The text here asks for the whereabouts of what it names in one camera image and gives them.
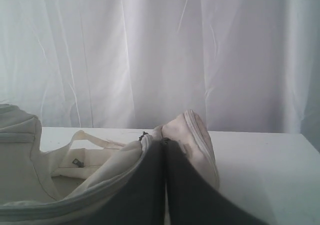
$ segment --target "table surface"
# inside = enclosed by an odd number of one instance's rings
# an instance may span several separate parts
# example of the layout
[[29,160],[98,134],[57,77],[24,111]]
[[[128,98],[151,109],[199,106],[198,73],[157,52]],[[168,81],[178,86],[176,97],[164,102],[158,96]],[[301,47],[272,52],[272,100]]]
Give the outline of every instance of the table surface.
[[[81,128],[101,139],[128,143],[142,129]],[[42,151],[70,142],[80,128],[43,127]],[[301,134],[209,132],[220,192],[270,225],[320,224],[320,154]],[[72,148],[96,149],[88,141]]]

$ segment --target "white curtain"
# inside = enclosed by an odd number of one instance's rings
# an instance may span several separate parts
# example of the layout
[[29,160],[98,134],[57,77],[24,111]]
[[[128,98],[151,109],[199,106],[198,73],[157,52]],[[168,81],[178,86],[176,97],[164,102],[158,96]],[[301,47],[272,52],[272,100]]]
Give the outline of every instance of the white curtain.
[[0,103],[43,126],[320,137],[320,0],[0,0]]

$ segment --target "zipper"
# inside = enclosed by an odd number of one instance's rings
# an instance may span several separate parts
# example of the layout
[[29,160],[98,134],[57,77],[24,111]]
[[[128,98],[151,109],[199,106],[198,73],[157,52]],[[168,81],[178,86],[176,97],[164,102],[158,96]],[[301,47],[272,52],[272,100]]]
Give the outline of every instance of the zipper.
[[146,138],[146,142],[144,142],[144,145],[141,143],[142,155],[130,170],[111,178],[106,184],[104,183],[97,185],[94,190],[87,190],[85,194],[71,197],[66,200],[18,207],[0,206],[0,222],[21,222],[25,220],[51,219],[58,216],[64,216],[88,207],[93,203],[99,202],[102,198],[109,197],[118,192],[118,187],[122,184],[123,179],[138,167],[138,165],[141,163],[141,160],[145,156],[145,151],[152,142],[151,135],[145,134],[144,137]]
[[33,143],[35,134],[28,132],[0,132],[0,143],[22,144]]
[[186,120],[186,124],[190,128],[191,133],[193,134],[193,137],[194,137],[196,143],[198,144],[200,151],[204,154],[205,158],[209,161],[216,178],[219,179],[219,175],[218,175],[217,167],[215,165],[215,161],[212,159],[212,158],[214,158],[215,155],[214,154],[210,155],[210,152],[207,148],[207,144],[206,144],[205,140],[203,139],[201,131],[200,131],[198,124],[196,122],[196,119],[194,117],[194,112],[192,110],[187,110],[184,113],[184,117]]

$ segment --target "white table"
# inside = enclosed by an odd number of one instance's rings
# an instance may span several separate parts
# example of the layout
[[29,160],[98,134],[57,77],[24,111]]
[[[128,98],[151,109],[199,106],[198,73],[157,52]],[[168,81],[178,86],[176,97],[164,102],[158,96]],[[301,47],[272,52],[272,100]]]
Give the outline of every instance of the white table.
[[[79,128],[44,127],[41,150],[66,145]],[[137,140],[141,129],[82,128],[101,139]],[[271,225],[320,224],[320,154],[301,134],[210,131],[220,192]],[[77,141],[74,148],[97,148]]]

